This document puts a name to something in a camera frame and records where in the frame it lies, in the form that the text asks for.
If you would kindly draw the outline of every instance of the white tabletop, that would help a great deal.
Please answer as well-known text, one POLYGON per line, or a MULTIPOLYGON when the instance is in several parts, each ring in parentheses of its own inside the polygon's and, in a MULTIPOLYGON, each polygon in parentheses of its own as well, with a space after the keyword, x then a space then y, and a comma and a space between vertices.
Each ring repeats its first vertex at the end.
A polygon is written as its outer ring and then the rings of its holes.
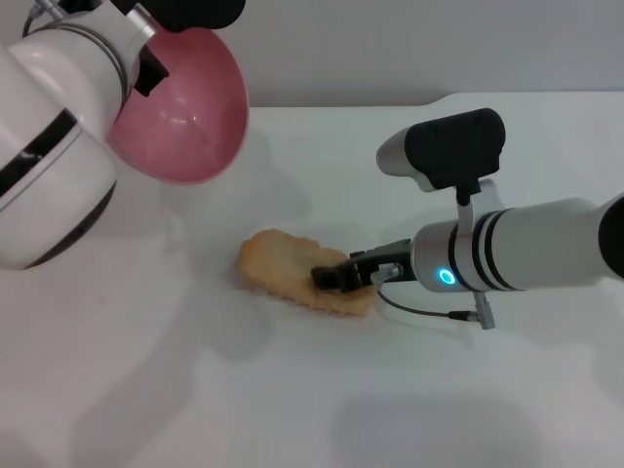
MULTIPOLYGON (((0 274, 0 464, 34 468, 611 467, 624 463, 624 285, 493 293, 497 328, 382 307, 338 319, 233 269, 277 227, 347 252, 455 216, 451 191, 383 175, 376 148, 489 106, 510 207, 622 190, 624 94, 454 95, 404 108, 254 109, 213 182, 120 164, 84 240, 0 274)), ((467 308, 418 284, 388 294, 467 308)))

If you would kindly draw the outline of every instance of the rectangular cracker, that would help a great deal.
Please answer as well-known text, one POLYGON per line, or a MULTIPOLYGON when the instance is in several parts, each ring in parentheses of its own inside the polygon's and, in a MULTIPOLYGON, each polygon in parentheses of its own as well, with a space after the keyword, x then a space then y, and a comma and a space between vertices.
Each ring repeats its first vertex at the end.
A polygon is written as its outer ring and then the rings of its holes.
POLYGON ((349 293, 320 291, 312 280, 312 268, 334 266, 347 258, 310 239, 270 229, 243 243, 237 267, 249 283, 279 297, 313 309, 364 317, 372 305, 373 287, 349 293))

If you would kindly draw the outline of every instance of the cable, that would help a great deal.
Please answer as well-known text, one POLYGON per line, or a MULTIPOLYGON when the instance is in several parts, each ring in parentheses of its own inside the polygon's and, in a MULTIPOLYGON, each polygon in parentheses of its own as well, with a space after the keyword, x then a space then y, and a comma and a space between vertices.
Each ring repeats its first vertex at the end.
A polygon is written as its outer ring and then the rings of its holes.
POLYGON ((411 307, 397 304, 393 300, 390 300, 388 297, 386 297, 386 295, 381 292, 381 288, 377 288, 377 295, 386 304, 391 305, 392 307, 396 307, 400 310, 405 310, 406 312, 410 312, 411 314, 425 315, 427 317, 443 317, 445 319, 459 320, 461 322, 479 322, 479 316, 477 315, 477 312, 474 312, 472 310, 451 310, 447 314, 443 312, 428 312, 426 310, 412 309, 411 307))
POLYGON ((21 38, 23 39, 30 33, 30 26, 32 26, 32 18, 28 17, 23 24, 23 30, 21 31, 21 38))
POLYGON ((377 290, 377 295, 381 297, 381 300, 383 300, 386 304, 396 307, 397 309, 405 310, 406 312, 410 312, 412 314, 426 315, 427 317, 449 317, 449 314, 445 314, 442 312, 427 312, 425 310, 412 309, 410 307, 406 307, 405 305, 397 304, 396 302, 386 297, 386 295, 381 292, 381 290, 377 290))

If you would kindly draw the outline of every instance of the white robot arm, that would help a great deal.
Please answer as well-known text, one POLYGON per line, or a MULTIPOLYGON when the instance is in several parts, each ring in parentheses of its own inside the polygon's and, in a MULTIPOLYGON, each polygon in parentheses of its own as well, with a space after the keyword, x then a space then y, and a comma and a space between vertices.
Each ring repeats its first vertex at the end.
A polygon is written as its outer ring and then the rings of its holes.
POLYGON ((480 181, 498 170, 504 143, 505 127, 491 109, 392 136, 377 152, 379 168, 414 178, 425 192, 455 187, 458 217, 424 226, 413 240, 317 268, 317 287, 349 292, 380 279, 417 280, 436 293, 472 292, 477 312, 461 317, 478 319, 487 330, 494 320, 486 292, 624 280, 624 195, 599 207, 569 199, 505 209, 494 182, 480 181))
POLYGON ((60 14, 0 47, 2 268, 59 254, 105 209, 116 182, 106 137, 156 32, 140 5, 127 15, 110 2, 87 14, 60 14))

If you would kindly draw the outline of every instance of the pink plastic bowl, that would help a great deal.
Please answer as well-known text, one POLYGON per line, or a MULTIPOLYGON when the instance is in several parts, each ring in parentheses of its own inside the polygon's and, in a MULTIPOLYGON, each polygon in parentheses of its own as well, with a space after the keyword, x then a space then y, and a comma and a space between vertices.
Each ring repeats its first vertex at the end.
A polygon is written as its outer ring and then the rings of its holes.
POLYGON ((212 31, 160 31, 150 50, 169 70, 149 97, 133 92, 112 137, 120 157, 148 176, 177 184, 221 174, 239 153, 250 118, 238 63, 212 31))

